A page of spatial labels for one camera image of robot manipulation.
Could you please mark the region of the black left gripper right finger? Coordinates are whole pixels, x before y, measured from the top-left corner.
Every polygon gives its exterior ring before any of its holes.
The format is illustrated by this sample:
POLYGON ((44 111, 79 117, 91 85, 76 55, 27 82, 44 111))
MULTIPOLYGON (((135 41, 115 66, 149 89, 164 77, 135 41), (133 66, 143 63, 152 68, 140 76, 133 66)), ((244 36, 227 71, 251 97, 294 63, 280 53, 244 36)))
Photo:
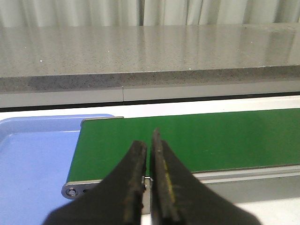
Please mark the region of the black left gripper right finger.
POLYGON ((202 184, 155 129, 150 153, 154 225, 258 225, 251 213, 202 184))

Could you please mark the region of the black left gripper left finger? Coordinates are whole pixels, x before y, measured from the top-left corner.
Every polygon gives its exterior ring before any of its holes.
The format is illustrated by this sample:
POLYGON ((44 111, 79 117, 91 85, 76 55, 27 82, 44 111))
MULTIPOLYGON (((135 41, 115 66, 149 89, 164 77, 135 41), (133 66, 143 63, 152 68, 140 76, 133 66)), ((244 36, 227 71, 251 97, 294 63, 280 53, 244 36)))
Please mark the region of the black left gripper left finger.
POLYGON ((147 146, 133 141, 117 166, 83 196, 52 211, 45 225, 139 225, 147 146))

